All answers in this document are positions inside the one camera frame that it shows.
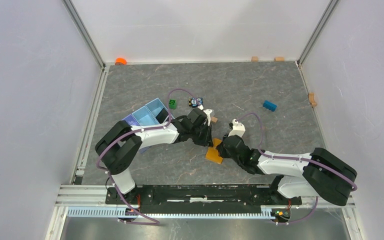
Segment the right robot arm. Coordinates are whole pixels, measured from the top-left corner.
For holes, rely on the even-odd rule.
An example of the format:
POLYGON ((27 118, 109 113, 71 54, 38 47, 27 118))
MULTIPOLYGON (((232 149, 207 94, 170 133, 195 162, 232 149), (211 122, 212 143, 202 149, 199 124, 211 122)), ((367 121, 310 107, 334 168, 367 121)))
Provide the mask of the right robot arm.
POLYGON ((248 147, 237 136, 225 136, 216 146, 219 156, 233 160, 252 175, 274 175, 269 199, 282 204, 287 199, 319 197, 345 206, 358 189, 357 171, 322 147, 303 154, 280 154, 248 147))

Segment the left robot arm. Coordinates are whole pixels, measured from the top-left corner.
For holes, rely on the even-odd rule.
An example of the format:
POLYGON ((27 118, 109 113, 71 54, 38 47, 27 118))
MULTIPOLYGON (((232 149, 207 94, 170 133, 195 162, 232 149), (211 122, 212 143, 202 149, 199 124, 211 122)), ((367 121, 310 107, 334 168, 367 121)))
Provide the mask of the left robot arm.
POLYGON ((117 122, 95 145, 95 151, 109 178, 119 189, 119 199, 131 204, 137 198, 136 183, 129 167, 139 150, 188 140, 198 146, 211 147, 213 116, 212 109, 197 107, 188 115, 170 118, 163 108, 156 117, 156 125, 130 125, 125 120, 117 122))

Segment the orange card holder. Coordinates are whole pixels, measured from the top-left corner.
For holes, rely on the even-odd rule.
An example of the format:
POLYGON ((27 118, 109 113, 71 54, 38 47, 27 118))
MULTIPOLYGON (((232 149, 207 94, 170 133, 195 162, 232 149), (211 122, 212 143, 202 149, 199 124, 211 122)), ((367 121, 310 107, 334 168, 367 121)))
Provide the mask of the orange card holder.
POLYGON ((218 138, 213 138, 212 147, 207 148, 207 152, 205 154, 205 158, 211 162, 217 163, 217 164, 222 164, 223 158, 220 156, 219 151, 217 150, 217 146, 221 143, 222 141, 218 138))

